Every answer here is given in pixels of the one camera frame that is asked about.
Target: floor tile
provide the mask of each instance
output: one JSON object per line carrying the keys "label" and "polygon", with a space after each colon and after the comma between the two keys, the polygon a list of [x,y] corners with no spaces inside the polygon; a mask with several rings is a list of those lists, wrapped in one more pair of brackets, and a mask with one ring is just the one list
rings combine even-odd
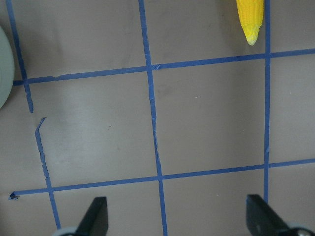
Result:
{"label": "floor tile", "polygon": [[24,87],[13,87],[0,109],[0,193],[46,187],[35,130]]}
{"label": "floor tile", "polygon": [[263,163],[264,61],[154,72],[164,174]]}
{"label": "floor tile", "polygon": [[315,231],[315,163],[269,170],[269,204],[289,223]]}
{"label": "floor tile", "polygon": [[156,176],[146,73],[32,84],[54,186]]}
{"label": "floor tile", "polygon": [[248,45],[236,1],[146,0],[152,63],[210,59],[265,52],[264,24]]}
{"label": "floor tile", "polygon": [[271,3],[273,52],[315,48],[315,1],[277,0]]}
{"label": "floor tile", "polygon": [[14,45],[14,40],[13,40],[13,35],[12,35],[12,30],[11,30],[11,24],[10,24],[5,0],[0,0],[0,27],[5,32],[7,38],[10,42],[10,45],[11,45],[13,58],[14,58],[14,64],[15,64],[14,80],[21,80],[22,76],[21,76],[18,58],[16,55],[16,49],[15,49],[15,45]]}
{"label": "floor tile", "polygon": [[50,236],[56,230],[48,193],[23,195],[9,201],[0,194],[0,235]]}
{"label": "floor tile", "polygon": [[270,162],[315,157],[314,55],[272,60]]}
{"label": "floor tile", "polygon": [[158,182],[55,192],[63,227],[77,226],[94,197],[107,197],[107,236],[160,236]]}
{"label": "floor tile", "polygon": [[13,0],[29,78],[145,65],[137,0]]}
{"label": "floor tile", "polygon": [[263,192],[263,170],[164,182],[169,236],[249,236],[246,195]]}

